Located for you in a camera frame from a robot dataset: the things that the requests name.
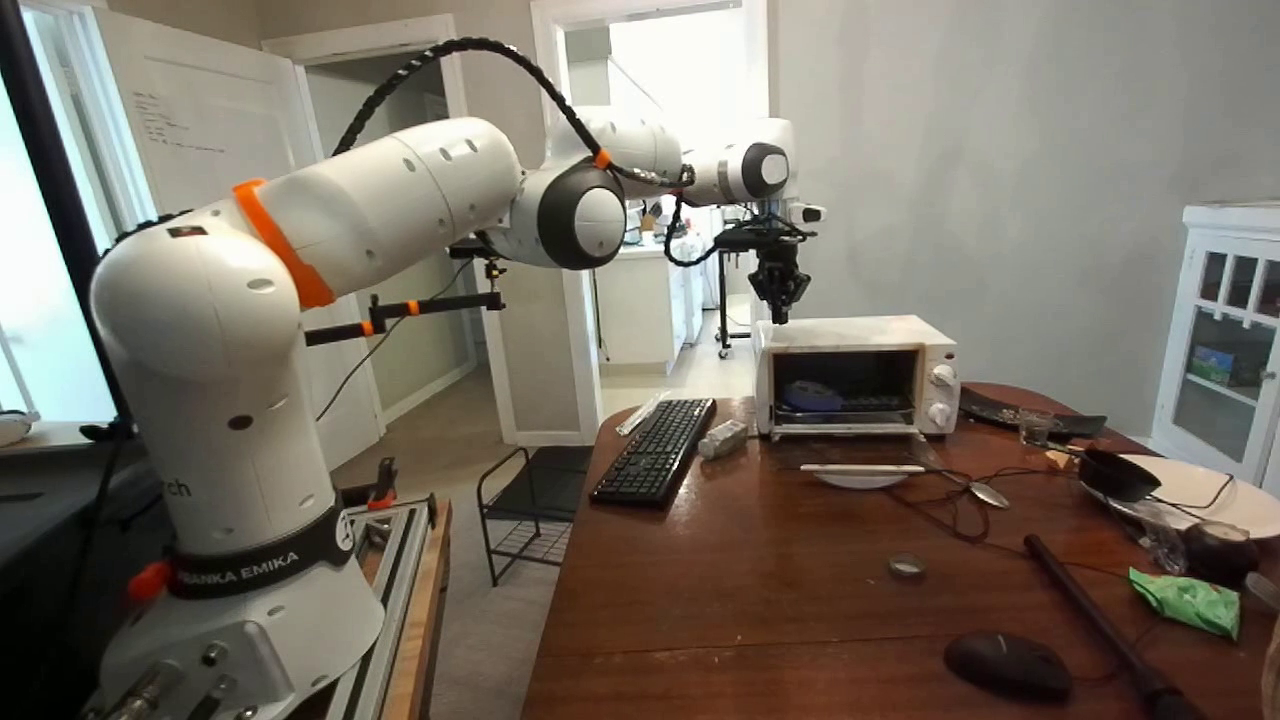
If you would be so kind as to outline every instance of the white toaster oven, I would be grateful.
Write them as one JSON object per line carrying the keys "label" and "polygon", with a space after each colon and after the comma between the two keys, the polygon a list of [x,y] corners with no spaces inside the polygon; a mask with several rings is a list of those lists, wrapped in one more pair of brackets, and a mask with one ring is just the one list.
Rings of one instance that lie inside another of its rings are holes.
{"label": "white toaster oven", "polygon": [[915,315],[758,323],[751,342],[762,436],[955,429],[956,343]]}

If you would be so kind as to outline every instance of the white door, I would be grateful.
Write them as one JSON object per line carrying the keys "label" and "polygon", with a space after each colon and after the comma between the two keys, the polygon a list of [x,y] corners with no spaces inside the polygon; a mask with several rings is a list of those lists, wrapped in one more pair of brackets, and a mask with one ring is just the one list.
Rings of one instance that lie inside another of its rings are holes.
{"label": "white door", "polygon": [[[156,23],[93,9],[96,38],[160,213],[206,205],[252,178],[274,178],[321,158],[291,60]],[[307,328],[360,319],[353,296],[303,314]],[[319,411],[365,352],[364,342],[307,351]],[[367,364],[319,423],[329,469],[381,436]]]}

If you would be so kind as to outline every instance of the white robotic arm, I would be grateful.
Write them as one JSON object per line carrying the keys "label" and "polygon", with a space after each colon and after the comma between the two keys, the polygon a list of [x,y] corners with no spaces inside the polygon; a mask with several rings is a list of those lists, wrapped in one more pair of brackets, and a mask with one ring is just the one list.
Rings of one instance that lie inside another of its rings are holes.
{"label": "white robotic arm", "polygon": [[[682,177],[663,126],[603,109],[582,117],[639,177]],[[685,197],[794,197],[790,126],[768,127],[767,141],[691,155],[698,178]],[[562,127],[544,165],[525,172],[488,122],[442,120],[239,186],[104,259],[93,318],[178,536],[166,589],[102,660],[104,698],[141,708],[120,717],[186,717],[214,691],[218,720],[246,707],[279,717],[361,657],[383,609],[351,560],[325,470],[301,313],[468,233],[520,263],[603,265],[621,246],[625,199],[668,191],[603,164]],[[131,701],[140,693],[146,702]]]}

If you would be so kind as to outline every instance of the orange ring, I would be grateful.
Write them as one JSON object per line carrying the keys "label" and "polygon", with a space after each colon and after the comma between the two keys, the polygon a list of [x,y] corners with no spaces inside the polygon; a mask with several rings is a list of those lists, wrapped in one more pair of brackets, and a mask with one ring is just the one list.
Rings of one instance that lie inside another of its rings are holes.
{"label": "orange ring", "polygon": [[271,214],[266,211],[262,201],[257,197],[259,186],[265,183],[266,181],[264,179],[252,179],[242,182],[233,188],[232,192],[236,195],[236,202],[241,206],[241,213],[244,214],[248,224],[253,225],[253,229],[257,231],[257,237],[262,241],[262,245],[270,247],[271,252],[275,252],[280,261],[284,263],[284,268],[289,270],[289,275],[293,277],[293,284],[298,290],[298,304],[303,309],[333,304],[337,300],[333,295],[333,288],[329,287],[329,283],[324,282],[324,278],[320,277],[320,273],[315,268],[298,258],[298,252],[289,245],[289,238],[284,237],[280,227],[275,224]]}

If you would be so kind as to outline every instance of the black keyboard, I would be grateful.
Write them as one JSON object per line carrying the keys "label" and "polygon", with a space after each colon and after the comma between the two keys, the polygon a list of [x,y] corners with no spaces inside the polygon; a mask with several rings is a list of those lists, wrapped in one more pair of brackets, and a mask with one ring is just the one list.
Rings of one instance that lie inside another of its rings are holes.
{"label": "black keyboard", "polygon": [[685,480],[698,441],[714,416],[714,400],[659,402],[604,471],[591,500],[664,507]]}

